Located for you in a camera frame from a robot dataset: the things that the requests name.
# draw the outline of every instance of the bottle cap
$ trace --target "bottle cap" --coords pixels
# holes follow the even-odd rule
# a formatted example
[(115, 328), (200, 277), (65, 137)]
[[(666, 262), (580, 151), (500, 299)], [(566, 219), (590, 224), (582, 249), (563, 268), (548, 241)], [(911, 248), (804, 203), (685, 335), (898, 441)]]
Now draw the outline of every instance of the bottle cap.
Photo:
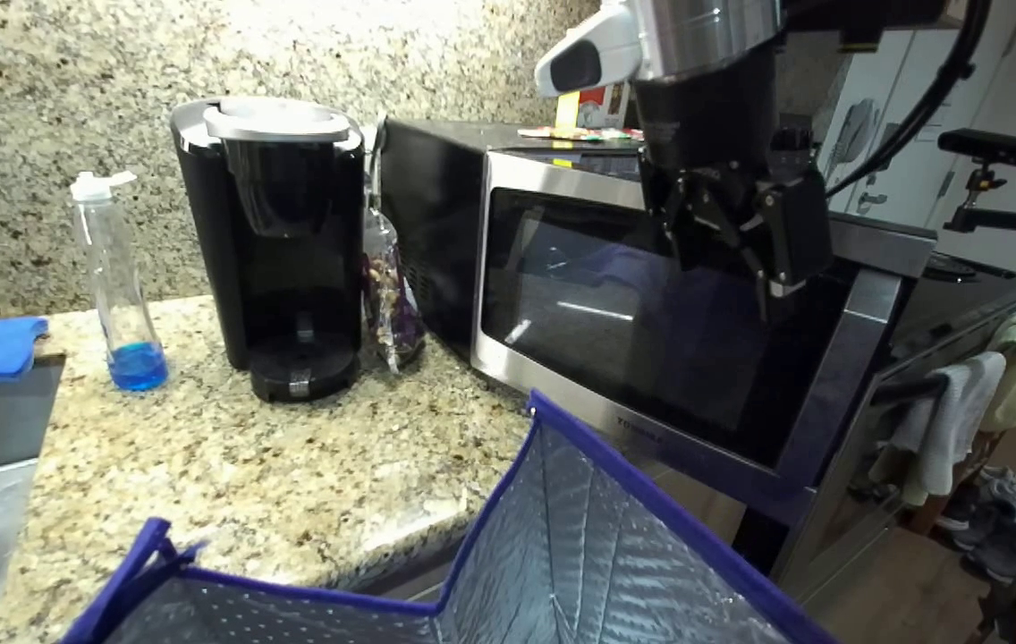
[(72, 181), (72, 200), (111, 200), (111, 192), (132, 178), (138, 178), (132, 171), (115, 171), (115, 174), (79, 171), (79, 178)]

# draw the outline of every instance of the blue liquid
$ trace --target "blue liquid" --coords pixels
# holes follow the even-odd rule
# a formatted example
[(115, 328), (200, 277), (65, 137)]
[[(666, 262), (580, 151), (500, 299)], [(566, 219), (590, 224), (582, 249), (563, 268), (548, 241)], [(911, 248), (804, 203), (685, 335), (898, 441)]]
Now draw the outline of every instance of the blue liquid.
[(157, 389), (164, 377), (164, 353), (154, 345), (121, 345), (120, 349), (111, 349), (111, 380), (120, 389)]

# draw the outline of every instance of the floor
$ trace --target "floor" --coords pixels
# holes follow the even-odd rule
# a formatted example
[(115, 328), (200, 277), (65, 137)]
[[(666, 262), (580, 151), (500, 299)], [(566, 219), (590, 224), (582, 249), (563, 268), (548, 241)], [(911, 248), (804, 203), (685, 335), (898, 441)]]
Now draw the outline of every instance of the floor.
[[(1016, 470), (1016, 434), (996, 462)], [(981, 619), (981, 595), (983, 584), (953, 552), (898, 530), (815, 619), (846, 644), (958, 644)]]

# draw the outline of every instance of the blue bag handle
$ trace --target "blue bag handle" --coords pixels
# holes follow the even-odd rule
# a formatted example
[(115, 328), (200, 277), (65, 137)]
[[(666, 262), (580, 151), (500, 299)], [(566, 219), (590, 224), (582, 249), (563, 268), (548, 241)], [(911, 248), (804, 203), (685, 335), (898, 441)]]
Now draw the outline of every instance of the blue bag handle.
[(167, 519), (147, 519), (138, 545), (127, 552), (121, 564), (111, 571), (104, 592), (93, 599), (93, 606), (77, 619), (65, 644), (93, 644), (107, 640), (107, 632), (154, 592), (161, 587), (175, 568), (195, 563), (196, 549), (185, 549), (182, 555), (167, 540), (173, 524)]

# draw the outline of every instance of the granite countertop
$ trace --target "granite countertop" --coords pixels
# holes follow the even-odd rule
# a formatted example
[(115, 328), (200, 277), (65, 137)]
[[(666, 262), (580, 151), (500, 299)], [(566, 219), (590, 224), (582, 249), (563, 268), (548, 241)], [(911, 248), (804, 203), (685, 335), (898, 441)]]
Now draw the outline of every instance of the granite countertop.
[(402, 380), (372, 369), (327, 404), (262, 404), (233, 373), (207, 298), (149, 304), (173, 382), (107, 382), (93, 312), (49, 316), (65, 353), (28, 526), (0, 601), (0, 640), (61, 640), (149, 515), (200, 564), (333, 584), (457, 540), (526, 420), (438, 345)]

